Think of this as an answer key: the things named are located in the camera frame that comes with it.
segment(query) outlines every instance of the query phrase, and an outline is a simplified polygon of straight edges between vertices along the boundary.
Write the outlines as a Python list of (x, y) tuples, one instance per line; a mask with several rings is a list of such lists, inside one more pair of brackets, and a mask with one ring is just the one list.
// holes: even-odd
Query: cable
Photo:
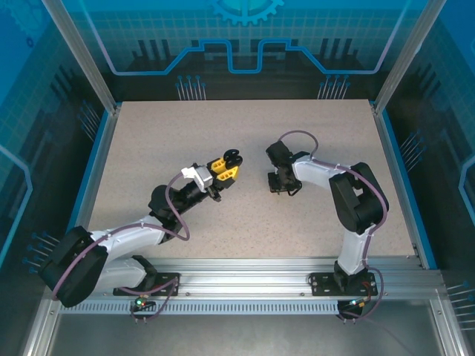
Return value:
[[(162, 289), (170, 286), (171, 284), (173, 283), (173, 286), (171, 287), (170, 289), (170, 292), (168, 293), (168, 296), (166, 297), (165, 301), (163, 302), (163, 304), (161, 305), (161, 307), (158, 308), (158, 310), (155, 312), (155, 314), (149, 316), (149, 317), (143, 317), (143, 321), (146, 322), (148, 320), (153, 320), (155, 319), (156, 317), (158, 317), (160, 315), (160, 313), (163, 311), (163, 309), (165, 308), (165, 306), (167, 305), (168, 301), (170, 300), (170, 297), (171, 295), (173, 294), (173, 290), (175, 289), (175, 287), (177, 286), (177, 283), (178, 283), (178, 280), (177, 278), (174, 278), (173, 280), (169, 280), (167, 283), (165, 283), (164, 285), (160, 286), (160, 287), (156, 287), (155, 289), (152, 289), (151, 291), (148, 291), (148, 292), (143, 292), (143, 291), (132, 291), (131, 289), (128, 289), (128, 288), (124, 288), (124, 287), (121, 287), (119, 288), (121, 291), (125, 291), (127, 293), (130, 293), (130, 294), (134, 294), (134, 295), (142, 295), (142, 294), (152, 294), (152, 293), (155, 293), (157, 291), (161, 291)], [(134, 311), (133, 309), (131, 309), (131, 316), (135, 319), (135, 321), (137, 322), (138, 320), (140, 320), (140, 318), (138, 318), (135, 314), (134, 314)]]
[[(350, 312), (350, 311), (343, 311), (343, 314), (347, 314), (347, 315), (349, 315), (349, 316), (351, 316), (351, 317), (354, 317), (354, 318), (357, 319), (357, 320), (361, 320), (361, 319), (362, 319), (362, 317), (359, 317), (357, 314), (352, 313), (352, 312)], [(367, 322), (372, 323), (373, 325), (375, 325), (375, 326), (377, 326), (377, 327), (379, 327), (379, 328), (385, 330), (386, 333), (388, 333), (404, 350), (406, 350), (410, 355), (416, 356), (416, 353), (412, 352), (412, 351), (402, 342), (402, 340), (399, 339), (399, 338), (396, 336), (396, 334), (394, 334), (394, 333), (393, 333), (391, 330), (389, 330), (386, 326), (384, 326), (383, 324), (378, 323), (377, 321), (374, 321), (373, 319), (370, 319), (370, 318), (366, 318), (365, 320), (366, 320)]]
[(281, 137), (279, 137), (278, 141), (282, 141), (282, 139), (285, 137), (285, 136), (289, 136), (290, 134), (304, 134), (304, 135), (307, 135), (307, 136), (310, 136), (313, 138), (313, 141), (315, 141), (315, 148), (313, 149), (312, 152), (310, 152), (310, 158), (313, 159), (313, 155), (315, 154), (315, 152), (318, 150), (318, 140), (315, 136), (313, 136), (310, 132), (308, 131), (304, 131), (304, 130), (292, 130), (292, 131), (287, 131), (286, 133), (284, 133)]
[[(149, 224), (149, 223), (146, 223), (146, 222), (135, 222), (133, 224), (130, 224), (130, 225), (125, 225), (125, 226), (121, 226), (119, 228), (115, 228), (113, 231), (110, 231), (108, 232), (107, 234), (104, 234), (103, 236), (101, 236), (99, 239), (97, 239), (96, 241), (94, 241), (93, 243), (91, 243), (88, 247), (86, 247), (83, 251), (81, 251), (77, 256), (76, 258), (73, 260), (73, 262), (66, 268), (65, 272), (62, 274), (62, 276), (59, 278), (58, 280), (58, 283), (54, 286), (54, 289), (53, 289), (53, 295), (52, 295), (52, 299), (53, 300), (58, 300), (57, 298), (57, 294), (58, 294), (58, 291), (60, 290), (60, 288), (62, 287), (63, 283), (65, 282), (66, 278), (68, 278), (69, 274), (71, 273), (71, 271), (73, 270), (73, 268), (79, 263), (80, 260), (82, 260), (85, 255), (90, 251), (92, 250), (94, 247), (96, 247), (97, 245), (99, 245), (102, 241), (105, 241), (111, 237), (113, 237), (115, 234), (118, 234), (120, 233), (121, 231), (124, 231), (124, 230), (128, 230), (130, 228), (151, 228), (151, 229), (154, 229), (154, 230), (158, 230), (158, 231), (163, 231), (167, 234), (170, 234), (174, 237), (178, 237), (179, 239), (183, 240), (183, 241), (188, 241), (190, 240), (190, 230), (189, 230), (189, 227), (186, 225), (186, 222), (185, 220), (183, 220), (183, 218), (181, 217), (180, 213), (178, 213), (177, 209), (173, 206), (173, 203), (171, 202), (171, 199), (170, 199), (170, 189), (171, 189), (171, 186), (173, 185), (173, 183), (175, 183), (179, 178), (181, 178), (183, 175), (181, 173), (177, 174), (175, 177), (173, 177), (170, 181), (170, 183), (166, 186), (166, 189), (165, 189), (165, 199), (166, 199), (166, 202), (168, 203), (168, 206), (170, 208), (170, 210), (173, 212), (173, 214), (177, 217), (177, 220), (181, 223), (183, 229), (185, 230), (185, 234), (186, 234), (186, 237), (184, 236), (181, 236), (179, 234), (177, 234), (176, 232), (172, 231), (172, 230), (168, 230), (167, 228), (164, 228), (160, 225), (154, 225), (154, 224)], [(132, 291), (131, 289), (127, 289), (126, 287), (121, 287), (120, 289), (129, 293), (129, 294), (135, 294), (135, 295), (141, 295), (141, 294), (153, 294), (157, 291), (160, 291), (162, 289), (164, 289), (165, 287), (169, 286), (171, 282), (173, 282), (174, 280), (172, 281), (168, 281), (166, 284), (164, 284), (163, 286), (160, 286), (160, 287), (157, 287), (156, 289), (152, 289), (150, 291), (141, 291), (141, 292), (135, 292), (135, 291)], [(166, 301), (164, 302), (164, 304), (162, 305), (162, 308), (159, 309), (159, 311), (154, 314), (152, 317), (157, 317), (158, 314), (163, 310), (163, 308), (165, 307), (165, 304), (167, 304), (168, 300), (170, 299), (170, 296), (171, 296), (171, 293), (170, 295), (167, 297)]]
[(369, 271), (374, 271), (378, 274), (379, 276), (379, 279), (381, 281), (381, 288), (380, 288), (380, 291), (379, 291), (379, 296), (378, 296), (378, 299), (376, 300), (376, 304), (374, 305), (374, 307), (368, 312), (366, 313), (364, 316), (362, 317), (359, 317), (358, 319), (361, 319), (361, 320), (364, 320), (365, 318), (367, 318), (368, 316), (370, 316), (375, 310), (376, 308), (379, 306), (379, 304), (381, 303), (381, 299), (384, 295), (384, 279), (383, 279), (383, 275), (381, 273), (381, 271), (379, 271), (376, 267), (370, 267), (368, 264), (367, 264), (367, 255), (368, 255), (368, 251), (370, 249), (370, 243), (371, 243), (371, 238), (373, 237), (374, 233), (376, 230), (378, 230), (379, 228), (381, 228), (381, 226), (384, 224), (384, 222), (386, 221), (387, 219), (387, 206), (386, 206), (386, 202), (384, 201), (384, 198), (382, 196), (382, 194), (378, 191), (378, 189), (376, 189), (376, 187), (371, 184), (366, 178), (364, 178), (362, 175), (360, 175), (358, 172), (355, 172), (354, 170), (352, 170), (351, 168), (348, 168), (348, 167), (344, 167), (343, 165), (339, 165), (339, 164), (331, 164), (331, 163), (327, 163), (327, 162), (323, 162), (323, 161), (320, 161), (318, 159), (316, 159), (313, 155), (315, 154), (315, 152), (318, 150), (318, 140), (317, 138), (312, 135), (310, 132), (308, 131), (304, 131), (304, 130), (293, 130), (293, 131), (288, 131), (286, 133), (284, 133), (280, 138), (279, 138), (279, 141), (281, 141), (285, 136), (287, 135), (290, 135), (290, 134), (304, 134), (304, 135), (307, 135), (307, 136), (310, 136), (312, 137), (313, 141), (315, 142), (315, 148), (313, 148), (313, 151), (312, 153), (310, 154), (310, 159), (319, 164), (319, 165), (323, 165), (324, 167), (327, 167), (327, 168), (331, 168), (331, 169), (337, 169), (337, 170), (341, 170), (341, 171), (345, 171), (349, 174), (352, 174), (356, 179), (358, 180), (361, 180), (372, 192), (373, 194), (376, 196), (376, 198), (378, 198), (379, 202), (381, 203), (381, 208), (383, 210), (383, 217), (381, 218), (381, 221), (379, 221), (378, 224), (374, 225), (369, 231), (368, 231), (368, 238), (366, 240), (366, 243), (364, 244), (364, 249), (363, 249), (363, 256), (362, 256), (362, 262), (363, 262), (363, 266), (369, 270)]

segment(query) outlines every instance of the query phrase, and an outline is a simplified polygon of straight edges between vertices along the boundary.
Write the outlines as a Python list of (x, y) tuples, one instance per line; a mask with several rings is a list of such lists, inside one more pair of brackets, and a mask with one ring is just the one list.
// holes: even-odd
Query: enclosure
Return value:
[[(463, 0), (0, 0), (0, 354), (472, 355), (474, 16)], [(312, 295), (344, 235), (328, 191), (269, 192), (266, 149), (291, 130), (325, 162), (366, 162), (389, 202), (371, 319)], [(230, 148), (239, 178), (184, 214), (191, 239), (137, 252), (180, 274), (162, 315), (135, 325), (112, 290), (52, 300), (38, 272), (67, 231), (137, 221), (155, 187)]]

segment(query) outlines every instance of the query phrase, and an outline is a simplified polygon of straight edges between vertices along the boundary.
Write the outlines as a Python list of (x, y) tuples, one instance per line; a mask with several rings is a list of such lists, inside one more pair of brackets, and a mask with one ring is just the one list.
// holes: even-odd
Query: metal frame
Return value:
[(391, 176), (393, 177), (394, 187), (399, 198), (399, 204), (401, 205), (402, 214), (406, 222), (407, 229), (409, 231), (409, 236), (413, 242), (413, 245), (416, 248), (416, 252), (421, 259), (423, 268), (430, 268), (430, 263), (428, 261), (428, 254), (424, 249), (424, 244), (422, 243), (421, 234), (417, 226), (416, 218), (412, 206), (409, 201), (409, 195), (404, 187), (404, 180), (402, 179), (402, 173), (399, 169), (397, 159), (396, 159), (396, 150), (399, 148), (393, 147), (393, 143), (390, 139), (390, 134), (387, 126), (384, 123), (384, 118), (382, 113), (377, 113), (373, 109), (373, 117), (375, 119), (376, 128), (381, 139), (381, 144), (383, 146), (383, 151), (386, 156), (387, 165), (389, 166)]
[[(93, 208), (93, 201), (99, 187), (105, 159), (111, 144), (117, 118), (110, 116), (105, 126), (96, 154), (91, 175), (88, 180), (85, 198), (81, 205), (77, 223), (87, 225)], [(376, 120), (384, 132), (384, 123)], [(391, 174), (397, 177), (399, 171), (395, 160), (391, 159), (388, 136), (382, 134), (381, 141), (385, 147)], [(396, 190), (404, 190), (403, 185), (396, 185)], [(410, 217), (406, 211), (404, 217)], [(423, 250), (419, 251), (424, 258)], [(289, 259), (156, 259), (151, 262), (160, 271), (181, 273), (180, 292), (174, 297), (176, 304), (193, 306), (218, 306), (223, 303), (264, 303), (285, 304), (288, 306), (302, 303), (319, 304), (341, 300), (336, 297), (312, 297), (307, 278), (310, 272), (332, 271), (335, 258), (289, 258)], [(462, 332), (454, 319), (453, 309), (445, 290), (442, 275), (438, 270), (421, 267), (417, 256), (407, 257), (372, 257), (370, 263), (381, 269), (385, 277), (384, 300), (429, 300), (434, 315), (434, 323), (439, 330), (441, 344), (445, 354), (450, 356), (469, 355), (464, 344)], [(50, 298), (45, 292), (44, 298)], [(109, 294), (93, 294), (89, 298), (91, 308), (84, 309), (83, 314), (110, 314), (108, 308), (113, 304), (130, 300), (130, 297), (112, 297)], [(72, 314), (61, 308), (59, 302), (43, 300), (33, 324), (24, 356), (46, 355), (54, 340), (55, 326), (59, 314)]]
[(416, 25), (411, 31), (406, 44), (402, 48), (396, 63), (394, 63), (393, 68), (387, 76), (386, 81), (376, 98), (375, 106), (378, 115), (382, 114), (382, 111), (386, 108), (387, 103), (394, 94), (394, 91), (396, 91), (402, 77), (409, 68), (410, 63), (419, 52), (422, 42), (428, 35), (433, 23), (437, 20), (445, 2), (446, 0), (429, 0), (422, 11), (421, 16), (417, 20)]
[[(84, 70), (91, 85), (109, 113), (114, 114), (116, 105), (103, 78), (94, 64), (83, 40), (74, 26), (68, 12), (61, 2), (43, 0), (63, 37), (73, 51), (74, 56)], [(417, 246), (418, 257), (374, 257), (371, 263), (379, 267), (385, 276), (385, 300), (429, 300), (433, 311), (434, 323), (445, 354), (469, 355), (462, 332), (448, 299), (442, 275), (428, 267), (419, 231), (410, 208), (407, 192), (402, 182), (401, 172), (396, 164), (394, 150), (389, 140), (382, 112), (409, 67), (417, 50), (435, 22), (445, 0), (430, 0), (422, 12), (413, 32), (410, 34), (399, 58), (390, 72), (376, 100), (375, 121), (380, 133), (384, 152), (395, 182), (396, 191), (402, 205), (404, 218), (410, 236)], [(111, 144), (117, 117), (111, 117), (101, 137), (94, 166), (89, 177), (85, 198), (76, 219), (77, 223), (87, 225), (91, 217), (93, 201), (99, 187), (108, 149)], [(337, 298), (312, 297), (307, 276), (315, 271), (332, 271), (335, 258), (299, 258), (299, 259), (258, 259), (230, 260), (203, 259), (180, 260), (160, 259), (151, 262), (161, 271), (180, 272), (180, 293), (174, 298), (178, 303), (222, 303), (223, 301), (262, 300), (268, 302), (285, 301), (321, 301), (328, 303)], [(28, 338), (24, 356), (46, 355), (54, 338), (54, 330), (59, 313), (67, 313), (59, 302), (49, 300), (45, 293)], [(107, 305), (128, 297), (112, 297), (108, 294), (94, 294), (90, 301)]]
[(69, 16), (68, 11), (63, 5), (62, 1), (58, 0), (42, 0), (43, 5), (49, 12), (59, 32), (65, 39), (66, 44), (76, 58), (82, 71), (88, 78), (89, 83), (99, 97), (102, 105), (109, 114), (115, 114), (116, 101), (104, 79), (102, 78), (99, 68), (96, 66), (92, 55), (89, 53), (86, 44), (82, 40), (73, 19)]

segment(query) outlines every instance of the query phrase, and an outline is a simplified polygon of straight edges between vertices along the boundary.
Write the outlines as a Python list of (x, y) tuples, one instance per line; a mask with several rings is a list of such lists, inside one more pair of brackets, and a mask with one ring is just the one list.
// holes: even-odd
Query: blue border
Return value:
[(198, 47), (186, 47), (184, 50), (181, 51), (181, 53), (171, 62), (168, 67), (165, 70), (150, 70), (150, 71), (131, 71), (131, 72), (122, 72), (118, 71), (114, 63), (112, 62), (111, 57), (108, 54), (107, 49), (105, 48), (104, 42), (101, 39), (101, 36), (99, 35), (99, 32), (96, 29), (96, 26), (94, 25), (94, 22), (92, 21), (92, 18), (88, 12), (88, 9), (86, 9), (84, 0), (79, 0), (79, 4), (82, 8), (82, 11), (85, 15), (85, 18), (87, 22), (89, 23), (89, 26), (91, 27), (92, 33), (94, 37), (96, 38), (97, 44), (99, 45), (100, 50), (102, 51), (102, 54), (105, 58), (105, 61), (107, 62), (111, 72), (115, 74), (116, 76), (166, 76), (168, 75), (177, 65), (180, 63), (180, 61), (188, 54), (188, 53), (193, 53), (193, 52), (204, 52), (205, 51), (205, 45), (210, 45), (210, 44), (218, 44), (218, 45), (225, 45), (226, 46), (226, 53), (227, 53), (227, 60), (228, 60), (228, 70), (230, 73), (233, 74), (257, 74), (262, 71), (262, 65), (263, 65), (263, 46), (268, 43), (279, 43), (279, 44), (285, 44), (285, 50), (287, 51), (299, 51), (302, 52), (323, 74), (335, 74), (335, 75), (344, 75), (344, 74), (363, 74), (363, 75), (372, 75), (377, 72), (379, 72), (379, 69), (381, 68), (384, 59), (386, 58), (387, 52), (389, 51), (393, 40), (396, 36), (396, 34), (399, 31), (399, 27), (401, 26), (402, 20), (405, 17), (405, 14), (407, 10), (409, 9), (410, 3), (412, 0), (407, 0), (404, 7), (402, 8), (401, 13), (399, 14), (399, 17), (396, 21), (396, 24), (394, 25), (393, 31), (391, 32), (389, 39), (387, 40), (386, 45), (384, 46), (384, 49), (379, 57), (378, 63), (373, 70), (330, 70), (326, 69), (308, 50), (308, 48), (304, 46), (294, 46), (292, 45), (292, 39), (287, 39), (287, 38), (271, 38), (271, 39), (262, 39), (259, 41), (258, 45), (258, 63), (257, 67), (255, 69), (235, 69), (233, 65), (233, 59), (232, 59), (232, 45), (231, 42), (227, 39), (199, 39), (198, 40)]
[(421, 237), (421, 244), (424, 251), (420, 252), (425, 254), (428, 267), (430, 269), (437, 269), (436, 260), (433, 256), (432, 248), (430, 247), (428, 234), (425, 230), (424, 223), (422, 222), (422, 217), (419, 211), (419, 207), (417, 206), (416, 197), (414, 196), (413, 188), (410, 185), (409, 176), (407, 175), (407, 171), (402, 160), (401, 152), (399, 151), (399, 145), (396, 141), (396, 136), (394, 135), (393, 126), (391, 125), (386, 109), (383, 110), (382, 116), (387, 129), (387, 135), (389, 136), (389, 140), (391, 141), (391, 145), (393, 146), (393, 151), (394, 155), (396, 156), (399, 171), (401, 172), (402, 182), (404, 184), (407, 197), (409, 198), (409, 204), (413, 211), (414, 220), (416, 221), (416, 227), (419, 232), (419, 236)]
[(94, 166), (94, 162), (96, 162), (97, 151), (99, 150), (99, 146), (102, 141), (102, 136), (105, 130), (105, 124), (107, 123), (108, 119), (109, 113), (104, 110), (99, 129), (97, 130), (96, 139), (94, 140), (91, 154), (89, 155), (88, 165), (86, 165), (84, 176), (82, 176), (81, 186), (79, 187), (76, 202), (74, 203), (73, 211), (71, 212), (71, 218), (69, 219), (67, 231), (71, 230), (74, 226), (76, 226), (77, 217), (79, 216), (79, 211), (81, 210), (81, 205), (82, 201), (84, 200), (86, 188), (88, 187), (89, 179), (91, 178), (92, 167)]

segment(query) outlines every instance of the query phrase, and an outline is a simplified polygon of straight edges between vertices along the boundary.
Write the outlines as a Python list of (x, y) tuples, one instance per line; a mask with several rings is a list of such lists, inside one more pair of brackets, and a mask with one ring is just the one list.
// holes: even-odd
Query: speckled surface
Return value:
[[(393, 181), (367, 100), (124, 102), (97, 194), (90, 230), (133, 222), (149, 213), (153, 189), (181, 168), (206, 164), (228, 148), (243, 156), (239, 180), (184, 217), (191, 239), (140, 251), (146, 257), (337, 256), (343, 228), (329, 191), (314, 185), (294, 197), (271, 194), (266, 148), (286, 131), (318, 137), (317, 157), (364, 161), (390, 202), (372, 255), (413, 254)], [(284, 139), (294, 153), (311, 151), (300, 134)]]

